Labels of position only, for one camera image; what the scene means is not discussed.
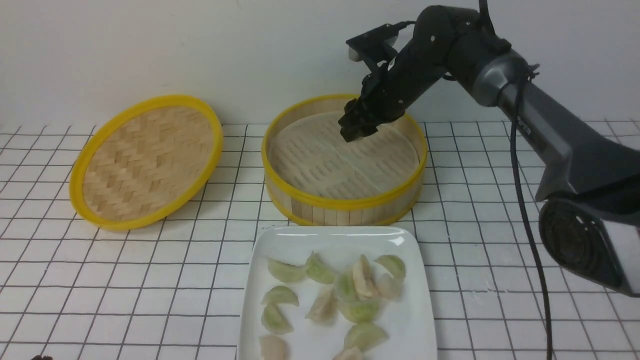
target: bamboo steamer lid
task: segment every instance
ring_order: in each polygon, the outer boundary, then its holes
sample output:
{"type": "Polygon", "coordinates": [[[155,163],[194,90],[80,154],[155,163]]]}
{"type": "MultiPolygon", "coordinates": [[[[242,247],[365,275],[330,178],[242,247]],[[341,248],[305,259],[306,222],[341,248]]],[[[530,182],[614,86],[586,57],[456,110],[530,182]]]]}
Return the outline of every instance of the bamboo steamer lid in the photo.
{"type": "Polygon", "coordinates": [[[180,208],[206,183],[222,151],[222,131],[204,102],[154,98],[95,134],[72,170],[79,215],[111,230],[149,225],[180,208]]]}

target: yellow rim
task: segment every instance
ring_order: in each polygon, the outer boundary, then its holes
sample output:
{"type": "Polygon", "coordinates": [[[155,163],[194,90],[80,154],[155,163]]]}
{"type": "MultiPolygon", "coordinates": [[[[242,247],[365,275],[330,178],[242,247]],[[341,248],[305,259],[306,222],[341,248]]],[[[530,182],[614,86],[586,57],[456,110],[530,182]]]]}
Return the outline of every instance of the yellow rim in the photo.
{"type": "MultiPolygon", "coordinates": [[[[312,97],[311,99],[307,99],[305,101],[299,102],[298,104],[290,106],[289,108],[287,108],[285,111],[281,112],[277,116],[277,118],[267,128],[267,131],[264,134],[264,138],[262,139],[262,164],[264,166],[264,172],[270,178],[270,180],[272,180],[272,182],[275,184],[275,186],[277,186],[279,189],[281,189],[284,193],[286,193],[291,198],[299,200],[301,202],[304,202],[305,204],[308,204],[308,205],[311,205],[311,206],[318,206],[318,207],[321,207],[321,208],[331,208],[331,209],[335,209],[335,210],[348,211],[348,210],[371,208],[371,207],[374,207],[374,206],[379,206],[379,205],[385,204],[389,200],[395,199],[401,193],[404,193],[404,191],[409,186],[411,186],[411,184],[416,179],[416,177],[422,176],[422,173],[424,172],[424,167],[426,166],[426,163],[427,163],[427,151],[428,151],[427,141],[425,140],[424,137],[421,138],[421,142],[422,142],[424,150],[423,150],[423,152],[421,154],[420,164],[415,169],[415,171],[413,172],[411,177],[409,177],[400,186],[398,186],[398,187],[396,187],[396,188],[394,188],[394,189],[392,189],[392,190],[390,190],[388,192],[382,193],[380,195],[376,195],[374,197],[365,197],[363,199],[357,199],[357,200],[326,199],[324,197],[319,197],[319,196],[316,196],[316,195],[305,193],[305,192],[303,192],[303,191],[301,191],[299,189],[294,188],[293,186],[289,185],[286,181],[284,181],[275,172],[275,170],[273,170],[273,167],[271,167],[271,164],[269,163],[269,159],[267,158],[266,140],[267,140],[270,132],[275,127],[275,125],[286,114],[288,114],[293,109],[296,109],[296,108],[299,108],[301,106],[310,104],[312,102],[320,101],[320,100],[325,100],[325,99],[354,99],[356,97],[358,97],[358,96],[357,95],[353,95],[353,94],[334,94],[334,95],[324,95],[324,96],[312,97]]],[[[416,131],[419,131],[420,133],[422,132],[422,129],[418,126],[418,123],[416,123],[416,121],[412,117],[410,117],[409,115],[405,115],[405,117],[407,117],[409,120],[411,120],[411,123],[415,126],[415,130],[416,131]]]]}
{"type": "Polygon", "coordinates": [[[222,126],[216,116],[215,112],[203,101],[188,95],[167,95],[155,97],[139,104],[136,104],[129,109],[118,114],[116,117],[107,122],[104,126],[98,130],[98,132],[91,137],[89,142],[80,152],[73,169],[71,170],[71,178],[69,180],[69,197],[71,204],[77,213],[85,220],[95,224],[96,226],[103,227],[108,230],[123,231],[129,229],[135,229],[137,227],[143,227],[156,222],[170,213],[178,210],[184,203],[189,201],[196,192],[207,182],[211,173],[216,168],[220,156],[222,155],[222,126]],[[214,137],[214,148],[211,152],[211,157],[207,162],[206,167],[198,176],[198,179],[185,191],[180,197],[175,199],[169,205],[159,209],[155,213],[149,214],[145,217],[137,218],[135,220],[128,220],[122,222],[116,222],[107,220],[97,216],[92,212],[84,201],[83,194],[83,179],[84,173],[95,154],[95,151],[102,145],[102,143],[113,134],[116,129],[125,124],[132,118],[145,113],[147,111],[162,108],[165,106],[187,106],[198,110],[207,117],[209,123],[211,123],[212,135],[214,137]]]}
{"type": "MultiPolygon", "coordinates": [[[[267,188],[267,193],[269,194],[269,197],[271,198],[271,201],[273,202],[273,205],[276,207],[276,209],[278,209],[285,217],[287,217],[289,220],[295,222],[296,224],[300,225],[300,226],[316,226],[317,224],[314,224],[312,222],[306,221],[300,217],[297,217],[296,215],[293,215],[293,213],[291,213],[289,210],[287,210],[284,206],[280,205],[280,203],[275,200],[275,198],[273,196],[271,196],[271,190],[269,189],[268,186],[266,186],[267,188]]],[[[398,214],[382,220],[381,222],[378,222],[376,224],[373,224],[374,226],[384,226],[384,225],[391,225],[394,224],[395,222],[397,222],[398,220],[402,219],[403,216],[405,216],[409,211],[411,211],[411,208],[413,207],[413,205],[415,205],[415,203],[418,201],[418,198],[420,197],[420,191],[422,190],[422,188],[419,188],[418,191],[415,193],[415,196],[413,197],[413,199],[411,200],[411,203],[409,203],[409,205],[404,208],[402,211],[400,211],[398,214]]]]}

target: dumpling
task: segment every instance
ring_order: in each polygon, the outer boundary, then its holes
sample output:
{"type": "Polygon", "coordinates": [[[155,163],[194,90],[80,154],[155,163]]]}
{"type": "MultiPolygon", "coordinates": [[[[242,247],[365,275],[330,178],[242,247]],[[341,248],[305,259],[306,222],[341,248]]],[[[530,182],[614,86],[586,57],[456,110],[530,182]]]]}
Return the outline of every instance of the dumpling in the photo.
{"type": "Polygon", "coordinates": [[[321,284],[331,284],[335,280],[335,272],[320,260],[316,252],[311,252],[307,259],[307,276],[321,284]]]}
{"type": "Polygon", "coordinates": [[[298,296],[291,289],[282,285],[276,286],[275,288],[267,291],[262,298],[262,303],[260,304],[266,305],[270,302],[274,304],[300,305],[300,302],[298,302],[298,296]]]}
{"type": "Polygon", "coordinates": [[[269,258],[269,273],[282,282],[298,282],[305,278],[305,267],[296,266],[269,258]]]}
{"type": "Polygon", "coordinates": [[[333,285],[325,285],[320,289],[316,301],[305,319],[315,323],[328,323],[335,318],[335,299],[333,298],[333,285]]]}
{"type": "Polygon", "coordinates": [[[404,261],[395,255],[382,255],[374,262],[384,266],[398,280],[404,280],[406,277],[404,261]]]}
{"type": "Polygon", "coordinates": [[[358,261],[353,265],[352,273],[353,286],[359,294],[365,297],[378,296],[378,289],[376,289],[376,285],[373,283],[371,266],[369,266],[369,261],[366,256],[360,255],[358,261]]]}
{"type": "Polygon", "coordinates": [[[258,341],[260,342],[260,356],[263,360],[286,360],[289,356],[287,343],[278,336],[264,335],[258,341]]]}
{"type": "Polygon", "coordinates": [[[383,299],[396,300],[402,294],[402,283],[385,272],[378,280],[378,292],[383,299]]]}
{"type": "Polygon", "coordinates": [[[262,311],[262,326],[271,334],[282,335],[293,331],[293,327],[282,316],[276,304],[269,303],[262,311]]]}
{"type": "Polygon", "coordinates": [[[356,289],[353,287],[351,271],[336,276],[333,282],[333,294],[338,301],[356,301],[356,289]]]}
{"type": "Polygon", "coordinates": [[[362,360],[362,351],[358,347],[352,347],[341,351],[333,360],[362,360]]]}
{"type": "Polygon", "coordinates": [[[371,322],[357,323],[347,332],[344,337],[344,348],[357,347],[365,352],[387,341],[389,336],[376,324],[371,322]]]}
{"type": "Polygon", "coordinates": [[[371,322],[380,310],[380,298],[363,301],[339,302],[338,308],[345,319],[353,323],[371,322]]]}

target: white tile surface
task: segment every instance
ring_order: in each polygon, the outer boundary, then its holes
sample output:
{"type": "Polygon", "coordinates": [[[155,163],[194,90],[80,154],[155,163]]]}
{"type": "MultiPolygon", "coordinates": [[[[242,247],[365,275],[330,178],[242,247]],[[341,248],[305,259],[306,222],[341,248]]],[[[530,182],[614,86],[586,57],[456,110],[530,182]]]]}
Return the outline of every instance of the white tile surface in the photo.
{"type": "MultiPolygon", "coordinates": [[[[640,146],[633,122],[589,124],[640,146]]],[[[68,176],[92,126],[0,134],[0,357],[31,359],[44,349],[55,359],[234,360],[253,242],[288,224],[264,191],[265,129],[225,126],[225,151],[207,186],[167,221],[128,233],[96,230],[68,199],[68,176]]],[[[504,123],[426,129],[423,192],[398,226],[417,231],[440,359],[542,358],[542,297],[504,123]]],[[[525,142],[518,148],[522,179],[535,190],[542,164],[525,142]]],[[[606,293],[539,251],[557,360],[637,359],[638,299],[606,293]]]]}

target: bamboo steamer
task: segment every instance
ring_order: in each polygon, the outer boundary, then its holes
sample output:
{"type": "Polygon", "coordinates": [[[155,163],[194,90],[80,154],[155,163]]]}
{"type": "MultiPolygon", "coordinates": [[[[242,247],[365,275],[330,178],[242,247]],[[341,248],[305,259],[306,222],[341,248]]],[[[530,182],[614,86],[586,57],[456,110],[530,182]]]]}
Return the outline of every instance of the bamboo steamer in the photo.
{"type": "Polygon", "coordinates": [[[283,111],[262,141],[275,207],[299,225],[389,225],[415,204],[427,142],[408,115],[346,143],[337,121],[354,95],[315,97],[283,111]]]}

